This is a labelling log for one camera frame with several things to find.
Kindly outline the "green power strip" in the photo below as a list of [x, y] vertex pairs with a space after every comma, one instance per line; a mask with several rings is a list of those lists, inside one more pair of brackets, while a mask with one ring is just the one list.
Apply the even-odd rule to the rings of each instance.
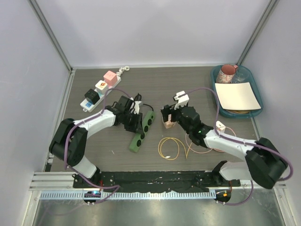
[[148, 111], [146, 113], [146, 115], [143, 117], [142, 120], [142, 131], [141, 133], [137, 133], [130, 146], [129, 146], [129, 150], [131, 152], [137, 153], [140, 149], [140, 147], [142, 146], [144, 139], [146, 138], [147, 133], [150, 130], [151, 125], [153, 124], [155, 119], [155, 113], [154, 111]]

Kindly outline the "light pink cube adapter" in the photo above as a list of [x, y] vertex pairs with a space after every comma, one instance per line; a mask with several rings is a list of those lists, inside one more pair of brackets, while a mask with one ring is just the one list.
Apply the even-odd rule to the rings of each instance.
[[168, 120], [166, 122], [163, 121], [163, 125], [166, 129], [170, 129], [173, 126], [175, 126], [176, 122], [172, 122], [171, 119], [172, 119], [172, 116], [171, 116], [171, 114], [169, 114]]

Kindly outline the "white USB charger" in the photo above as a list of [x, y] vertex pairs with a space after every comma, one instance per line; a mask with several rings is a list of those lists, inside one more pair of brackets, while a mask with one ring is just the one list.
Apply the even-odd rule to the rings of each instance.
[[217, 130], [220, 133], [225, 133], [225, 130], [226, 130], [227, 127], [222, 122], [217, 121], [215, 125], [216, 125]]

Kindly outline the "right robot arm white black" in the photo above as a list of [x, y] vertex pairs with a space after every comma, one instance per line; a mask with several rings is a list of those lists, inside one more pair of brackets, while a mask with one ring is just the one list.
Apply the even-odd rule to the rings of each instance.
[[212, 174], [218, 186], [229, 180], [249, 179], [263, 188], [272, 189], [276, 182], [283, 180], [282, 175], [290, 163], [276, 150], [266, 138], [249, 140], [220, 133], [216, 127], [204, 124], [192, 106], [165, 105], [160, 110], [163, 121], [177, 122], [195, 145], [209, 149], [219, 149], [246, 162], [246, 169], [229, 162]]

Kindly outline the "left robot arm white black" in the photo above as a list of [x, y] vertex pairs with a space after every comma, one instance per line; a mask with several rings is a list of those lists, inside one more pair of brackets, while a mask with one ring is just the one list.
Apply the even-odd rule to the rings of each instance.
[[119, 124], [124, 125], [126, 131], [144, 135], [143, 114], [139, 112], [141, 104], [140, 94], [134, 98], [121, 96], [118, 102], [92, 116], [77, 121], [63, 120], [51, 141], [49, 152], [83, 175], [88, 187], [97, 187], [100, 170], [85, 157], [87, 139], [105, 128]]

